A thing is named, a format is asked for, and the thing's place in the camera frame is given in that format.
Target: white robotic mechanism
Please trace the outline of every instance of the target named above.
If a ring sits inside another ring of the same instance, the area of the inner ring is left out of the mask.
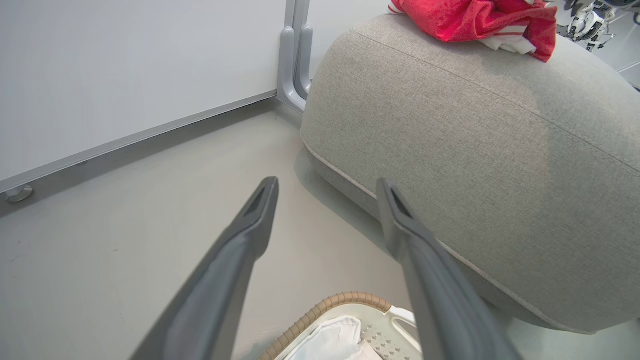
[[[566,0],[563,8],[558,9],[557,23],[567,26],[567,38],[573,42],[585,41],[592,53],[616,37],[608,32],[609,22],[618,11],[635,13],[634,20],[638,23],[640,0]]]

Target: gray fabric upholstery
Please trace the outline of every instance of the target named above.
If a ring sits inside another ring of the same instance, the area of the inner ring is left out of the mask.
[[[581,333],[640,316],[640,94],[576,44],[545,64],[383,15],[327,52],[301,133],[368,211],[394,180],[506,312]]]

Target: partition leg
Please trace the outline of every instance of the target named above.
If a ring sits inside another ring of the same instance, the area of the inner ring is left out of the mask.
[[[29,185],[18,186],[17,188],[13,188],[11,190],[7,190],[4,193],[6,200],[8,202],[20,202],[33,193],[33,188]]]

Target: red garment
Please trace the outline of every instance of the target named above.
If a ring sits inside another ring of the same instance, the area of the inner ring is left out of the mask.
[[[542,0],[391,0],[425,33],[444,42],[484,39],[510,25],[529,23],[524,37],[536,47],[531,56],[544,61],[556,48],[556,7]]]

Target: laundry basket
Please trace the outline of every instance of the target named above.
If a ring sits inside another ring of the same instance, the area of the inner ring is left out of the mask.
[[[399,322],[416,327],[411,311],[400,309],[369,293],[352,291],[324,299],[279,337],[260,360],[284,360],[304,339],[327,320],[353,316],[362,324],[366,341],[386,360],[421,360],[422,349]]]

